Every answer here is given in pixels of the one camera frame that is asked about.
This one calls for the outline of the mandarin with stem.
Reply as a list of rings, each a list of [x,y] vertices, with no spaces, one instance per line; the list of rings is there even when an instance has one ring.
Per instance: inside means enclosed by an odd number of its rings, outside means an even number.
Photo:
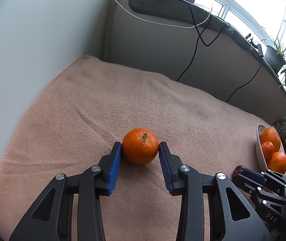
[[[274,145],[270,141],[265,141],[261,144],[261,149],[263,152],[263,156],[265,158],[265,161],[269,161],[274,154]]]

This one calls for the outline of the small stemmed mandarin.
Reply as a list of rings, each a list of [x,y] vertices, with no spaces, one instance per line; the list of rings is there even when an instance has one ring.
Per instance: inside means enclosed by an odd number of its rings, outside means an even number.
[[[133,164],[145,165],[154,160],[158,153],[158,147],[158,139],[153,132],[135,128],[124,136],[122,154]]]

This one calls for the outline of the dark red cherry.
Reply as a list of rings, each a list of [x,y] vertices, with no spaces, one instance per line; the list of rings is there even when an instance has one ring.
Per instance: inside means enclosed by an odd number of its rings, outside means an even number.
[[[233,173],[232,173],[232,177],[235,178],[235,177],[238,177],[238,176],[245,176],[246,175],[246,167],[242,166],[242,165],[239,165],[237,166]]]

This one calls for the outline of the floral white plate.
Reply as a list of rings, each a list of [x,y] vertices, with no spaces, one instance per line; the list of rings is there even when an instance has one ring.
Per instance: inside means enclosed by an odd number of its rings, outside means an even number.
[[[268,170],[267,161],[265,161],[265,158],[263,156],[263,152],[261,149],[261,143],[260,143],[260,135],[262,134],[262,132],[266,128],[274,128],[274,127],[266,127],[263,124],[257,125],[256,158],[257,158],[258,166],[259,166],[261,171],[267,171]],[[282,142],[281,142],[281,146],[280,146],[279,151],[285,153],[284,148],[282,146]]]

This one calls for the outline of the large orange front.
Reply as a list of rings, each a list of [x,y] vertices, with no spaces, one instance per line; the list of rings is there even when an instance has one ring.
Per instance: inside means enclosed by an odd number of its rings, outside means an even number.
[[[285,174],[286,172],[286,155],[278,151],[275,152],[272,158],[267,162],[267,167],[275,172]]]

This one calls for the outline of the large orange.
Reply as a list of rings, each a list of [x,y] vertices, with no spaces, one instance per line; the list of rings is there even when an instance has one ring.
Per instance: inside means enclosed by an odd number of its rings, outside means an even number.
[[[260,135],[260,143],[271,142],[274,146],[274,152],[279,151],[281,139],[275,128],[266,128]]]
[[[267,167],[275,172],[285,174],[286,172],[286,155],[278,151],[275,152],[272,158],[267,162]]]

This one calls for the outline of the large orange rear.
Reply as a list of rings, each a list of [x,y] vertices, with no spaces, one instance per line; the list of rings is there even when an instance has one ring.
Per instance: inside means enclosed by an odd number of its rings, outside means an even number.
[[[266,128],[260,135],[260,143],[271,142],[274,146],[274,152],[279,151],[281,139],[275,128]]]

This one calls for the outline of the potted spider plant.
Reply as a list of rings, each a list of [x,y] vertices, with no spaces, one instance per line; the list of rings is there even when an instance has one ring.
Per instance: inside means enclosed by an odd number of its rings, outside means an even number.
[[[266,46],[265,62],[276,75],[278,73],[282,75],[279,87],[286,92],[286,45],[282,44],[278,37],[275,40],[262,39],[261,42]]]

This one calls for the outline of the black device on sill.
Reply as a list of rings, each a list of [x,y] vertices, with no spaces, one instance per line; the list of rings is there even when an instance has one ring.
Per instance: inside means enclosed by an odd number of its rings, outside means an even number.
[[[253,42],[253,38],[252,38],[252,34],[249,33],[248,35],[245,36],[245,39],[255,48],[258,50],[258,55],[260,58],[263,58],[264,57],[264,54],[263,54],[263,50],[262,50],[262,46],[261,44],[255,44]]]

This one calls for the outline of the dark green sill cloth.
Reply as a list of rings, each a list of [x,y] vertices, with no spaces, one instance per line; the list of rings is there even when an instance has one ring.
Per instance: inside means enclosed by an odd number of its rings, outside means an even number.
[[[247,112],[257,114],[259,109],[262,109],[265,114],[278,111],[286,116],[286,92],[279,87],[280,81],[276,86],[270,85],[265,79],[260,80],[257,85],[249,81],[237,88],[235,92],[231,91],[232,85],[241,81],[241,72],[249,69],[247,65],[254,66],[258,62],[271,78],[276,79],[277,75],[264,58],[259,57],[258,50],[229,23],[188,1],[128,0],[128,4],[133,12],[142,15],[191,25],[201,21],[202,24],[196,28],[197,46],[203,45],[202,34],[207,30],[216,33],[214,40],[218,40],[220,36],[230,39],[230,44],[224,43],[216,51],[209,54],[203,53],[202,57],[207,57],[204,64],[198,66],[194,60],[191,61],[190,65],[194,68],[215,75],[214,78],[208,79],[201,74],[193,75],[192,77],[196,80],[195,87],[221,101],[233,103]]]

